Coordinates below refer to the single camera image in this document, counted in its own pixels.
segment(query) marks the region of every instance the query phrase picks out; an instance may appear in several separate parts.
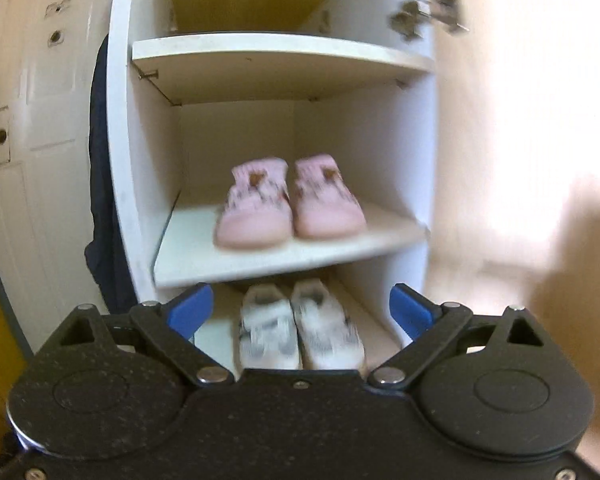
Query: metal hinge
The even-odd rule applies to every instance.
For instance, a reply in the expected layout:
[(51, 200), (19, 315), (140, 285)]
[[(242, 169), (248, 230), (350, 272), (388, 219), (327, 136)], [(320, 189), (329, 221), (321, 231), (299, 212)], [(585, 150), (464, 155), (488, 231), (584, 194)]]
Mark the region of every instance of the metal hinge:
[(389, 17), (389, 24), (404, 41), (411, 41), (422, 38), (421, 26), (433, 20), (444, 23), (451, 34), (468, 30), (461, 25), (459, 0), (406, 0), (400, 10)]

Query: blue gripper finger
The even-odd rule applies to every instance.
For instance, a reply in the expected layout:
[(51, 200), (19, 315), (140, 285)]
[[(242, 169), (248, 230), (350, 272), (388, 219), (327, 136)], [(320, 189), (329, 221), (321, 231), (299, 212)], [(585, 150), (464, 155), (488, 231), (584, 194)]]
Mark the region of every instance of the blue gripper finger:
[(416, 340), (442, 316), (442, 308), (404, 283), (389, 294), (389, 312), (407, 335)]
[(214, 310), (214, 292), (208, 283), (185, 290), (164, 305), (167, 324), (185, 339), (191, 339)]

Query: pink shoe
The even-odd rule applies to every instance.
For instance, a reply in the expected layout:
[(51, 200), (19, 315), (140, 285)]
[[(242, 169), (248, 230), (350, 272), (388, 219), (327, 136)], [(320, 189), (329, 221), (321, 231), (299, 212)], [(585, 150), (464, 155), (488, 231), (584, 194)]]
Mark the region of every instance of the pink shoe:
[(293, 235), (292, 213), (286, 192), (286, 162), (280, 158), (252, 160), (236, 166), (235, 185), (229, 190), (216, 226), (216, 245), (254, 249), (282, 243)]
[(296, 162), (296, 233), (302, 238), (339, 238), (366, 229), (360, 204), (344, 185), (329, 155)]

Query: shelf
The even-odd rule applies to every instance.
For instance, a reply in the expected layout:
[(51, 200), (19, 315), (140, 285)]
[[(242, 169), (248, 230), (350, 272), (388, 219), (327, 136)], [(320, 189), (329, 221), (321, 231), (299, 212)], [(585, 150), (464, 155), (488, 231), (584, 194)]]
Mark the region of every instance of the shelf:
[(427, 229), (411, 218), (361, 202), (368, 229), (337, 240), (301, 240), (257, 251), (231, 251), (214, 245), (214, 229), (222, 206), (201, 203), (183, 194), (173, 210), (154, 266), (159, 287), (198, 282), (227, 282), (315, 269), (395, 253), (423, 241)]
[[(360, 373), (365, 375), (400, 350), (398, 343), (351, 297), (340, 282), (331, 279), (325, 284), (358, 328), (360, 339), (365, 346), (365, 365)], [(283, 292), (288, 296), (291, 294), (291, 290), (284, 288)], [(239, 377), (241, 368), (238, 360), (237, 329), (242, 294), (228, 285), (214, 285), (214, 296), (213, 315), (196, 332), (196, 346)]]
[(133, 44), (133, 63), (174, 103), (308, 99), (407, 81), (428, 57), (356, 41), (255, 32), (191, 34)]

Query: child shoe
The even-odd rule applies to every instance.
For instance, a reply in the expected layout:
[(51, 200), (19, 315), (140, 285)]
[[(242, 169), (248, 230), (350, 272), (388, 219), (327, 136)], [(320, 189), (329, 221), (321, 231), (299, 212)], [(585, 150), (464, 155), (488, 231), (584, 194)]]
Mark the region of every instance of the child shoe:
[(244, 296), (240, 324), (243, 368), (298, 370), (298, 332), (289, 300), (275, 285), (254, 285)]
[(329, 155), (296, 162), (296, 233), (302, 238), (339, 238), (366, 229), (365, 215)]
[(216, 245), (254, 249), (280, 244), (293, 235), (286, 191), (286, 162), (280, 158), (252, 160), (232, 170), (229, 190), (216, 225)]
[(358, 330), (320, 280), (296, 283), (291, 305), (307, 368), (352, 370), (363, 366), (365, 348)]

